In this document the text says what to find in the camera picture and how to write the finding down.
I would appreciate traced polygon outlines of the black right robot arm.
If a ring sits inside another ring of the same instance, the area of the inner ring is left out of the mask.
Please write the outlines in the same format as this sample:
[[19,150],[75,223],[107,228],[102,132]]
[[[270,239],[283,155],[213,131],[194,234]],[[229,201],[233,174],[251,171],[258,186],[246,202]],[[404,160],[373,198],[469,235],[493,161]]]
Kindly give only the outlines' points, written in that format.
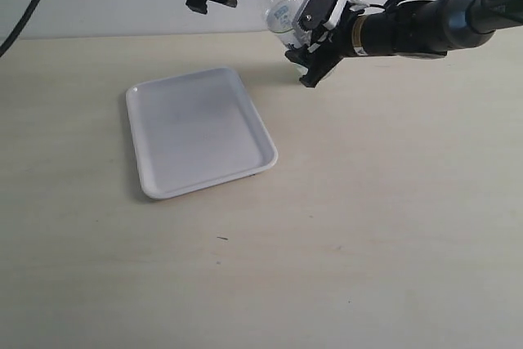
[[293,21],[305,41],[285,55],[316,87],[345,58],[440,59],[521,24],[522,0],[305,0]]

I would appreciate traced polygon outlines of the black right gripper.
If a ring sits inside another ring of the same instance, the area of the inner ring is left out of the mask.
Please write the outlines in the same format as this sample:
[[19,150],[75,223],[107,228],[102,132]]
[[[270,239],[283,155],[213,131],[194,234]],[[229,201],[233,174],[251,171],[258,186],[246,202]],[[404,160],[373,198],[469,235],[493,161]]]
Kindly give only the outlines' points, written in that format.
[[319,42],[310,46],[288,49],[285,57],[293,63],[300,74],[300,82],[306,87],[316,87],[342,60],[340,36],[360,14],[360,0],[345,0],[341,18],[333,30],[327,31]]

